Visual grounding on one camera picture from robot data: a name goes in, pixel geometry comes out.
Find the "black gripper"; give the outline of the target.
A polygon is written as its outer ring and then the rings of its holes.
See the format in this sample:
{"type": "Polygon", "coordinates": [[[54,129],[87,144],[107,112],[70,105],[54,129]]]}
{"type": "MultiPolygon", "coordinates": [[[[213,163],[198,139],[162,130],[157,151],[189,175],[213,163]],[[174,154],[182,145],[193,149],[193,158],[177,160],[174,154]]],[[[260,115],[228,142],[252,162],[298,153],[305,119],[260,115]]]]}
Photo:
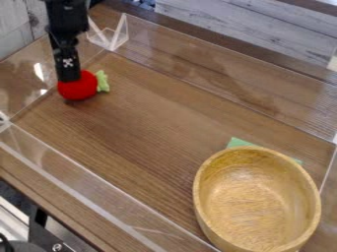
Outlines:
{"type": "Polygon", "coordinates": [[[43,0],[43,2],[56,78],[63,83],[75,82],[80,79],[75,38],[90,29],[87,0],[43,0]]]}

